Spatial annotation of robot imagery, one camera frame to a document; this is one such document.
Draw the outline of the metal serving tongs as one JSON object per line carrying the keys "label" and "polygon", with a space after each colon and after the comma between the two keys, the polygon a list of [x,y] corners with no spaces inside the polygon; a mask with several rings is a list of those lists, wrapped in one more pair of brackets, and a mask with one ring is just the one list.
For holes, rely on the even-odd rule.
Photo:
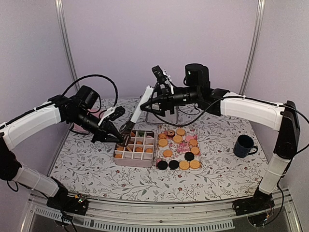
{"label": "metal serving tongs", "polygon": [[126,147],[128,145],[128,142],[131,138],[131,132],[142,113],[141,106],[149,100],[149,98],[153,93],[153,90],[154,90],[153,87],[150,86],[146,87],[145,92],[140,98],[138,105],[135,107],[134,112],[129,117],[129,120],[120,127],[120,134],[123,137],[123,141],[120,144],[121,146]]}

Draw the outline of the orange swirl biscuit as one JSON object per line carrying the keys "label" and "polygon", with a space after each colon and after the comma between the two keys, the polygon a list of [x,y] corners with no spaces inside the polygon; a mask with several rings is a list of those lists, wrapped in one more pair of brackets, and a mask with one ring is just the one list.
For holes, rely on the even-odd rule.
{"label": "orange swirl biscuit", "polygon": [[136,152],[142,152],[143,151],[143,148],[142,147],[136,147]]}

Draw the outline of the pink divided cookie tin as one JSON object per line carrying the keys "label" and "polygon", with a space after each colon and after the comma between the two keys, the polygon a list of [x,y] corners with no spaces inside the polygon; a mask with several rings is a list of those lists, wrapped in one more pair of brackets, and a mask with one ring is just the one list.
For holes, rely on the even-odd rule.
{"label": "pink divided cookie tin", "polygon": [[[124,151],[118,151],[116,148],[121,145],[116,144],[113,151],[114,163],[118,166],[150,168],[153,165],[155,157],[155,132],[143,130],[134,130],[133,132],[136,136],[131,137],[127,145],[132,149],[132,152],[126,151],[127,146],[123,146],[125,148]],[[138,132],[144,132],[144,137],[139,137]],[[147,135],[151,135],[154,138],[146,138]],[[142,141],[143,145],[136,144],[136,141]],[[136,152],[136,147],[142,147],[143,151]],[[147,148],[152,148],[153,153],[146,153],[145,150]],[[115,154],[122,154],[122,158],[115,158]]]}

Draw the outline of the pink sandwich cookie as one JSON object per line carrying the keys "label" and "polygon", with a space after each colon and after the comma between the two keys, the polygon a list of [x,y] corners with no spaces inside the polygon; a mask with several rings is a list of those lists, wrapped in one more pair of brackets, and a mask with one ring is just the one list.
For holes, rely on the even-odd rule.
{"label": "pink sandwich cookie", "polygon": [[192,139],[195,139],[194,136],[191,136],[191,135],[186,136],[186,141],[189,142]]}

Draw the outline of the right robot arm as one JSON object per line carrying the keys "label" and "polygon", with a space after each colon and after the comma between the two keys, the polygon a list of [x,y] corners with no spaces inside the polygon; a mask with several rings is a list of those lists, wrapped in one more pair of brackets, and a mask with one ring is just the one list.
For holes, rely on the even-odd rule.
{"label": "right robot arm", "polygon": [[154,88],[143,95],[145,102],[138,109],[152,113],[158,119],[165,112],[174,113],[176,106],[197,104],[204,113],[216,116],[234,116],[267,126],[278,132],[273,156],[254,195],[245,200],[236,200],[235,209],[254,211],[264,206],[273,206],[272,192],[287,172],[297,150],[300,125],[295,103],[273,103],[238,95],[226,89],[212,89],[208,67],[190,63],[185,66],[184,87],[176,87],[159,66],[152,67],[157,79]]}

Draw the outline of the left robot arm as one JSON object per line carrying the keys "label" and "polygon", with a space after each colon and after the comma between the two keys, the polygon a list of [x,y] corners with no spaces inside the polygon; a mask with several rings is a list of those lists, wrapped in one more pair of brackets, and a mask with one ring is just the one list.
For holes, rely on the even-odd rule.
{"label": "left robot arm", "polygon": [[13,150],[28,138],[59,123],[74,124],[93,135],[91,142],[120,143],[123,137],[113,124],[125,109],[113,106],[98,117],[89,110],[98,99],[92,88],[82,86],[78,92],[66,97],[56,95],[42,105],[0,126],[0,178],[14,181],[47,197],[51,207],[67,210],[74,201],[67,188],[53,177],[45,176],[19,162]]}

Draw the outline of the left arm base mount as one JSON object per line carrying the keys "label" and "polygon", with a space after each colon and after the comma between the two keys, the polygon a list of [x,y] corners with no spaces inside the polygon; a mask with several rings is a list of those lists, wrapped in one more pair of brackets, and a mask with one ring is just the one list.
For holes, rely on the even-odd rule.
{"label": "left arm base mount", "polygon": [[66,213],[85,216],[88,210],[89,201],[68,195],[59,195],[49,197],[46,205],[50,208],[64,211]]}

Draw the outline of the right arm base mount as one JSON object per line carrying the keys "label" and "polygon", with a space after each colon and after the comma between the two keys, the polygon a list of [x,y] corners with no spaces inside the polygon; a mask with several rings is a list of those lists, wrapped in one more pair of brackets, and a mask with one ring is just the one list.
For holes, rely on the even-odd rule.
{"label": "right arm base mount", "polygon": [[271,209],[275,206],[272,195],[256,192],[252,197],[233,201],[232,208],[237,216]]}

